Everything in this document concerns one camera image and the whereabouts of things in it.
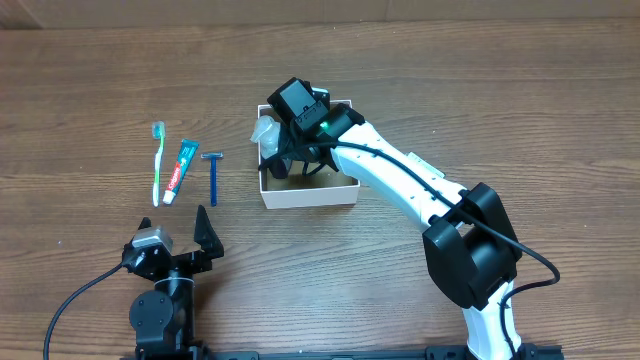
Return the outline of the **dark bottle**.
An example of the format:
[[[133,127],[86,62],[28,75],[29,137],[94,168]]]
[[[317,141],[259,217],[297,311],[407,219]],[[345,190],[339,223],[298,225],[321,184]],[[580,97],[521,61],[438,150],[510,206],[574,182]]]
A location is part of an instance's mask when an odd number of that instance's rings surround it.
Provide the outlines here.
[[[281,149],[281,124],[269,115],[260,116],[256,120],[250,141],[259,146],[261,164],[269,170],[275,179],[286,179],[290,170],[289,160],[278,158],[268,163],[267,160],[277,155]]]

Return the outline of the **blue disposable razor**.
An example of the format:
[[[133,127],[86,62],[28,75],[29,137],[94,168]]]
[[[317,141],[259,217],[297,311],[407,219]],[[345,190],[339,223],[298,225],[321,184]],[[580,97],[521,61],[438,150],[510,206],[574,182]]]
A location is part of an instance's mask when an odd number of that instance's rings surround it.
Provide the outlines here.
[[[217,198],[217,162],[224,158],[222,152],[206,152],[201,154],[203,160],[210,162],[210,205],[215,207]]]

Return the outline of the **Colgate toothpaste tube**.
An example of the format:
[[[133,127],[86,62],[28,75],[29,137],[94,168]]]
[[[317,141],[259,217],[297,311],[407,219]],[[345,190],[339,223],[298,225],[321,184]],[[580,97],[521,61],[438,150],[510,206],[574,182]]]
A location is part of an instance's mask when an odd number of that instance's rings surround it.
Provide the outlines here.
[[[199,143],[196,141],[188,139],[182,140],[180,152],[164,192],[164,204],[171,205],[174,202],[198,147]]]

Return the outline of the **green soap bar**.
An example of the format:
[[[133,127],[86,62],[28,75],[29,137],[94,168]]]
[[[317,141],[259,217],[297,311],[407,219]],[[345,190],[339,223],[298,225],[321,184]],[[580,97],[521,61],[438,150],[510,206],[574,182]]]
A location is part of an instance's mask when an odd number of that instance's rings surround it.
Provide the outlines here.
[[[411,159],[412,161],[420,164],[421,166],[425,167],[427,170],[429,170],[431,173],[434,173],[435,175],[437,175],[440,178],[444,178],[445,174],[440,171],[439,169],[437,169],[436,167],[432,166],[431,164],[429,164],[428,162],[426,162],[425,160],[423,160],[420,156],[418,156],[417,154],[413,153],[413,152],[409,152],[406,154],[406,156]]]

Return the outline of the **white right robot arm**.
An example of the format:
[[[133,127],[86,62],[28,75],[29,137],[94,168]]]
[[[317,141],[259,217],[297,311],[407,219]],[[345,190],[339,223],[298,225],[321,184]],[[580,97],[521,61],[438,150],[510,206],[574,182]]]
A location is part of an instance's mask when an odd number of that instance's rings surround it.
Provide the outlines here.
[[[401,153],[364,117],[321,100],[275,104],[281,120],[279,156],[333,170],[368,184],[397,206],[422,234],[428,273],[462,309],[464,348],[475,359],[518,359],[511,298],[524,249],[498,194],[472,189]]]

